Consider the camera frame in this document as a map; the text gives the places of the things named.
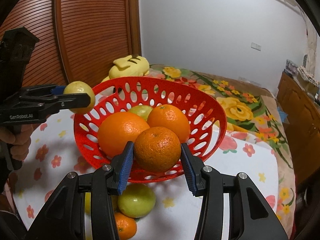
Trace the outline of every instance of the finger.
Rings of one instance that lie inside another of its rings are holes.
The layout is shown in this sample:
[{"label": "finger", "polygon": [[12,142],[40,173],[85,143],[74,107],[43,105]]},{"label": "finger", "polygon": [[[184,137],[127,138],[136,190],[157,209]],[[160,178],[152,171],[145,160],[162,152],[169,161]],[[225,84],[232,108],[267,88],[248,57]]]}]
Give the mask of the finger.
[{"label": "finger", "polygon": [[25,144],[28,139],[30,138],[33,129],[26,130],[16,135],[16,140],[14,141],[14,145],[23,145]]},{"label": "finger", "polygon": [[12,132],[10,132],[7,128],[5,127],[0,127],[0,140],[4,141],[5,143],[10,143],[13,144],[15,141],[15,136],[13,135]]},{"label": "finger", "polygon": [[24,154],[14,157],[14,159],[17,161],[24,161],[25,158],[28,156],[28,153],[29,149]]},{"label": "finger", "polygon": [[30,129],[33,130],[32,124],[24,124],[24,125],[21,126],[21,132],[25,132],[25,131],[28,131]]},{"label": "finger", "polygon": [[30,144],[31,138],[29,138],[28,141],[23,145],[12,146],[10,150],[12,157],[16,160],[20,160],[23,157],[23,155],[28,151]]}]

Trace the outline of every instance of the red plastic basket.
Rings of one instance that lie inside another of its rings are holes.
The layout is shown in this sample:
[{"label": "red plastic basket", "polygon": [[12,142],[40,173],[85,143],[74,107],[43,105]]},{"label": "red plastic basket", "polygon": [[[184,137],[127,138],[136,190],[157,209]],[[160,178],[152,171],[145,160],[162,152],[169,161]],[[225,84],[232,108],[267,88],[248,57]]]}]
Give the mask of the red plastic basket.
[{"label": "red plastic basket", "polygon": [[[139,104],[153,107],[172,104],[182,110],[191,128],[189,148],[192,154],[199,156],[203,161],[215,152],[224,138],[227,120],[223,108],[214,98],[198,89],[157,78],[122,77],[100,83],[93,88],[93,92],[97,95],[103,91],[113,91],[114,88],[116,93],[109,93],[109,96],[102,98],[90,113],[76,114],[74,119],[77,146],[86,161],[96,169],[110,163],[99,148],[98,127],[113,112],[127,111]],[[218,140],[213,149],[204,155],[211,140],[213,122],[217,120],[220,122]],[[180,161],[165,173],[142,170],[134,161],[129,182],[158,182],[182,174]]]}]

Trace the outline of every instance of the mandarin orange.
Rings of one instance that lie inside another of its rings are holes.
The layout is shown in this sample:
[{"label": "mandarin orange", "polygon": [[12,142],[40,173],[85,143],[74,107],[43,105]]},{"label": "mandarin orange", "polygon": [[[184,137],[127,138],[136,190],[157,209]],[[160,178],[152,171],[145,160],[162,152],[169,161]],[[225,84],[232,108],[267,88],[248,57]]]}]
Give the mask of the mandarin orange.
[{"label": "mandarin orange", "polygon": [[137,136],[150,128],[140,116],[129,112],[118,112],[108,116],[98,130],[98,143],[110,158],[123,152],[128,141],[135,142]]},{"label": "mandarin orange", "polygon": [[121,213],[115,213],[115,220],[120,240],[127,240],[137,232],[137,223]]},{"label": "mandarin orange", "polygon": [[162,126],[173,131],[180,143],[189,139],[190,124],[184,113],[173,105],[160,105],[149,114],[147,123],[150,127]]},{"label": "mandarin orange", "polygon": [[134,157],[146,171],[168,171],[177,163],[180,155],[178,136],[165,127],[152,127],[143,131],[134,143]]}]

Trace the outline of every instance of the stuffed toy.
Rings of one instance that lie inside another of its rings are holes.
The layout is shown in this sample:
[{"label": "stuffed toy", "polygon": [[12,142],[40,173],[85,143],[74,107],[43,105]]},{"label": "stuffed toy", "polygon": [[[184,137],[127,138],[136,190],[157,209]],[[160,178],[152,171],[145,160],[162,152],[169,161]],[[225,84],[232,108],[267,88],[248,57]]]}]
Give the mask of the stuffed toy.
[{"label": "stuffed toy", "polygon": [[145,76],[149,74],[149,62],[139,55],[130,55],[116,59],[113,67],[102,82],[117,77]]}]

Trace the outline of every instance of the electrical outlet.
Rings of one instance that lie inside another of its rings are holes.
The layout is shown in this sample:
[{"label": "electrical outlet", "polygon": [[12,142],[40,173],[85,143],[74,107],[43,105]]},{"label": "electrical outlet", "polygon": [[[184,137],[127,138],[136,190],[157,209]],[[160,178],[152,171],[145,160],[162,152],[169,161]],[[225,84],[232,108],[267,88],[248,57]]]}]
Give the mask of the electrical outlet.
[{"label": "electrical outlet", "polygon": [[251,43],[251,48],[261,51],[261,46],[254,42]]}]

